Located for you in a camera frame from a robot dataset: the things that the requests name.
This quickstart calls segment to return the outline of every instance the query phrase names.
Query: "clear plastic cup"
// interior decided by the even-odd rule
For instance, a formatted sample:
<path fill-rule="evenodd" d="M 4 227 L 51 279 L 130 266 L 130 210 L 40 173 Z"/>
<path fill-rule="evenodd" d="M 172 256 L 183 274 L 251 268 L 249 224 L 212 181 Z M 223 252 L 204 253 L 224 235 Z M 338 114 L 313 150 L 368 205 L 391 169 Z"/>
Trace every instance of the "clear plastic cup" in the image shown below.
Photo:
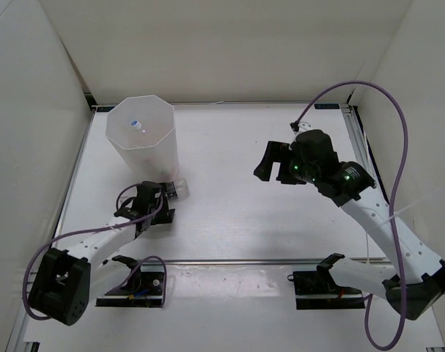
<path fill-rule="evenodd" d="M 171 182 L 176 178 L 173 106 L 159 97 L 124 99 L 108 113 L 106 137 L 139 180 Z"/>

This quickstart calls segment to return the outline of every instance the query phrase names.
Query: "white wall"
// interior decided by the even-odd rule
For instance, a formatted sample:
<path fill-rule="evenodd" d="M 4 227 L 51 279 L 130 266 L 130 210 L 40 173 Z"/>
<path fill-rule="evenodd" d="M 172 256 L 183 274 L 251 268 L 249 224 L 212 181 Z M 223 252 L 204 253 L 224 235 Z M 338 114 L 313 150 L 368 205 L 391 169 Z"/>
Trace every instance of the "white wall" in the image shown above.
<path fill-rule="evenodd" d="M 21 277 L 51 236 L 90 112 L 37 0 L 0 0 L 0 351 Z"/>
<path fill-rule="evenodd" d="M 445 258 L 445 0 L 412 3 L 373 81 L 398 99 L 409 126 L 408 164 L 397 208 L 444 188 L 406 212 L 405 220 Z M 390 191 L 402 150 L 397 113 L 369 90 L 359 113 Z M 434 309 L 445 341 L 445 296 Z"/>
<path fill-rule="evenodd" d="M 41 2 L 97 102 L 119 103 L 308 100 L 369 79 L 411 0 Z"/>

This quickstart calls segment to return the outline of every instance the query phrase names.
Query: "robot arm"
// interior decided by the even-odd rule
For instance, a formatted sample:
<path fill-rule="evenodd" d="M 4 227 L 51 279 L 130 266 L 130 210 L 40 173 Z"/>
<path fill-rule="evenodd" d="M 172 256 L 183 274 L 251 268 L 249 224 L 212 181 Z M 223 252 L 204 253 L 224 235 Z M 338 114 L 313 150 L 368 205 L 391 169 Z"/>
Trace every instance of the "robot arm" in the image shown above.
<path fill-rule="evenodd" d="M 169 187 L 168 183 L 139 184 L 137 195 L 124 201 L 108 223 L 110 230 L 93 233 L 64 250 L 49 249 L 28 297 L 31 308 L 70 326 L 83 315 L 90 301 L 122 284 L 137 262 L 114 253 L 151 225 L 173 221 L 174 209 L 169 209 L 168 198 L 174 190 Z M 135 226 L 114 228 L 150 214 L 154 215 Z M 126 287 L 135 287 L 139 276 L 137 271 Z"/>
<path fill-rule="evenodd" d="M 283 184 L 313 184 L 323 196 L 354 218 L 390 259 L 394 269 L 354 262 L 332 254 L 317 272 L 326 290 L 354 287 L 386 299 L 400 311 L 397 253 L 389 222 L 388 204 L 375 181 L 356 162 L 339 162 L 330 137 L 301 122 L 291 144 L 269 141 L 254 175 L 269 181 L 274 162 L 280 163 L 276 180 Z M 445 293 L 445 261 L 425 246 L 399 218 L 395 218 L 403 252 L 408 311 L 417 319 Z"/>

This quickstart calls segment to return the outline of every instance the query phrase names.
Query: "plastic cup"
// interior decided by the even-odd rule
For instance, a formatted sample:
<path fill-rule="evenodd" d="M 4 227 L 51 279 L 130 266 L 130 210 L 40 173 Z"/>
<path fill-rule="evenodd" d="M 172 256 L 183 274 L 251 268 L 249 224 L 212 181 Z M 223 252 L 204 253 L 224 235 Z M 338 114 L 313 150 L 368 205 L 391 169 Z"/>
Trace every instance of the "plastic cup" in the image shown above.
<path fill-rule="evenodd" d="M 159 97 L 124 99 L 108 113 L 106 137 L 140 180 L 171 182 L 176 178 L 173 106 Z"/>

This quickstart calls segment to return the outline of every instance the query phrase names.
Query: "white table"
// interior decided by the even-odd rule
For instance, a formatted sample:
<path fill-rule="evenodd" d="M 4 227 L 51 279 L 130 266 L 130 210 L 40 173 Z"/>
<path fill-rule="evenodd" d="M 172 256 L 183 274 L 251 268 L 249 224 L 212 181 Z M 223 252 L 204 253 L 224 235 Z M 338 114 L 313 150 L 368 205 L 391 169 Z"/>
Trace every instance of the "white table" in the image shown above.
<path fill-rule="evenodd" d="M 268 140 L 289 142 L 301 104 L 176 106 L 181 176 L 191 195 L 174 206 L 172 226 L 151 228 L 121 254 L 165 260 L 245 260 L 243 265 L 169 265 L 163 309 L 90 304 L 71 327 L 30 321 L 25 341 L 43 351 L 375 351 L 364 333 L 364 311 L 297 311 L 290 265 L 248 260 L 365 257 L 364 231 L 313 186 L 264 183 L 252 172 Z M 342 160 L 355 158 L 340 110 L 306 116 L 329 133 Z M 81 160 L 62 232 L 110 219 L 114 199 L 136 180 L 105 138 L 97 113 Z M 64 248 L 79 241 L 68 238 Z M 383 252 L 370 241 L 372 257 Z M 371 329 L 388 343 L 398 314 L 375 299 Z M 407 322 L 394 351 L 443 346 L 430 309 Z"/>

